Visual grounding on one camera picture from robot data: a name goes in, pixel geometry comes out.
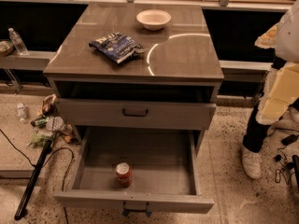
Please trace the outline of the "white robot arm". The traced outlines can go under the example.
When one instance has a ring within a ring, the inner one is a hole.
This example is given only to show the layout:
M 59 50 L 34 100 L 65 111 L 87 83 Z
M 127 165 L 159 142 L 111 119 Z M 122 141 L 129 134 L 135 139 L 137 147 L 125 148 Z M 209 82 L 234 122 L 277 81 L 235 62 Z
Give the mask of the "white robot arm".
M 276 61 L 267 73 L 256 120 L 270 125 L 299 99 L 299 0 L 280 21 L 259 36 L 255 45 L 274 49 Z

